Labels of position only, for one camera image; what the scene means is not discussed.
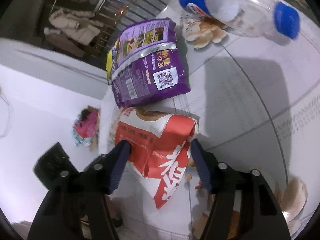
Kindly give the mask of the red white paper bag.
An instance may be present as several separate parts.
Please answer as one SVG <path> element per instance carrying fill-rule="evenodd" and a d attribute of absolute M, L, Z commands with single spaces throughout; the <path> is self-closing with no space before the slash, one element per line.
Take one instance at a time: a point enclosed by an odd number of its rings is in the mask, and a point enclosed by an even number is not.
<path fill-rule="evenodd" d="M 180 185 L 198 132 L 197 121 L 188 116 L 136 107 L 121 111 L 115 142 L 130 143 L 129 163 L 156 209 L 161 209 Z"/>

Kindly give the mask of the red packaging on floor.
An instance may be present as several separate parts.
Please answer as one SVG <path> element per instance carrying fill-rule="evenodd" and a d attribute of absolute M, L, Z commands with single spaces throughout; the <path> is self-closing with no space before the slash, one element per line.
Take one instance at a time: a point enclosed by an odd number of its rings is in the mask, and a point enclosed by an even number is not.
<path fill-rule="evenodd" d="M 92 106 L 84 108 L 72 127 L 76 146 L 86 146 L 91 152 L 98 148 L 100 110 Z"/>

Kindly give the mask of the purple snack bag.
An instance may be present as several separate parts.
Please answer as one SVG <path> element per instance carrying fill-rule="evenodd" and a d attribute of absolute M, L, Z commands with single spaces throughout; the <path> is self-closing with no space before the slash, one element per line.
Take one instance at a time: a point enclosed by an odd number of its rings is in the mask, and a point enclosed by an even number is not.
<path fill-rule="evenodd" d="M 107 54 L 107 78 L 119 108 L 148 105 L 190 92 L 169 18 L 124 29 Z"/>

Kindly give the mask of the beige hanging coat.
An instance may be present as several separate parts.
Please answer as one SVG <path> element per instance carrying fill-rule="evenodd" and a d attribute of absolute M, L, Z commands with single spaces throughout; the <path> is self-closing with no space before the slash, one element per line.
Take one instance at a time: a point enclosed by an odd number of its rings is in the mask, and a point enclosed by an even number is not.
<path fill-rule="evenodd" d="M 61 8 L 50 15 L 49 22 L 69 38 L 87 46 L 104 27 L 102 22 L 93 19 L 94 16 L 95 14 L 91 11 L 63 10 Z"/>

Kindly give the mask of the metal balcony railing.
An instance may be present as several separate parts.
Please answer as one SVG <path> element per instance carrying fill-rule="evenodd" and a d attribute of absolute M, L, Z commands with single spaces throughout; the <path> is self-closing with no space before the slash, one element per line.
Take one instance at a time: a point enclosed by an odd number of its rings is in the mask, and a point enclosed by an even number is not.
<path fill-rule="evenodd" d="M 81 45 L 85 61 L 100 61 L 119 33 L 136 22 L 155 18 L 168 0 L 54 0 L 51 11 L 90 11 L 101 22 L 101 32 L 89 46 Z"/>

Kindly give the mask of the Pepsi plastic bottle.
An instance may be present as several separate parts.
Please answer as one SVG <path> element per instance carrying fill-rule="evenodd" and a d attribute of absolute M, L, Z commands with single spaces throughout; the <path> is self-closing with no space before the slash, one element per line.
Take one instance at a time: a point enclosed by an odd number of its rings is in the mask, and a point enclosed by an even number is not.
<path fill-rule="evenodd" d="M 214 18 L 239 36 L 276 31 L 294 40 L 300 31 L 297 10 L 274 0 L 169 0 L 169 6 L 176 12 Z"/>

